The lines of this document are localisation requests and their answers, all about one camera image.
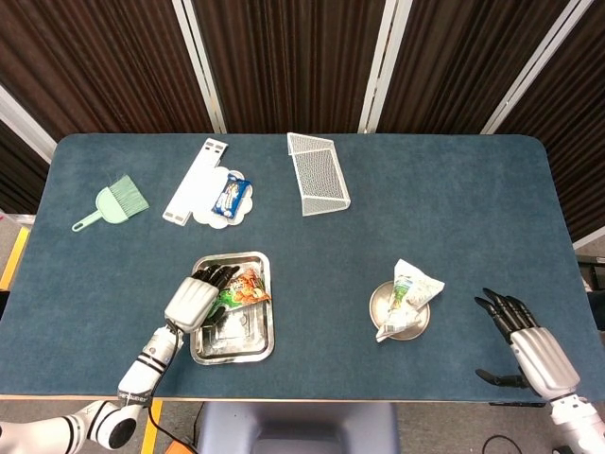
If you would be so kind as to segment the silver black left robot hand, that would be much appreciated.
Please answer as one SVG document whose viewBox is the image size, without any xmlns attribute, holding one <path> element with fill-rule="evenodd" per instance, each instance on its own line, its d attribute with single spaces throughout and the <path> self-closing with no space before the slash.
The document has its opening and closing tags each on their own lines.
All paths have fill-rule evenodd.
<svg viewBox="0 0 605 454">
<path fill-rule="evenodd" d="M 239 269 L 239 266 L 214 264 L 186 277 L 164 310 L 166 322 L 186 334 L 200 328 L 218 294 Z"/>
</svg>

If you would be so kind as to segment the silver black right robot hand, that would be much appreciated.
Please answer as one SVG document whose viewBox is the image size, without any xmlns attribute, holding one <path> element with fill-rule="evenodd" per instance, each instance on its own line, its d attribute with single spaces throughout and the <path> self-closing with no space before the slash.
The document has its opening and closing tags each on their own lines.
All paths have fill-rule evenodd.
<svg viewBox="0 0 605 454">
<path fill-rule="evenodd" d="M 552 333 L 541 326 L 525 303 L 490 288 L 475 302 L 490 316 L 518 362 L 517 375 L 494 375 L 484 369 L 475 374 L 500 388 L 530 389 L 545 401 L 574 394 L 580 377 Z"/>
</svg>

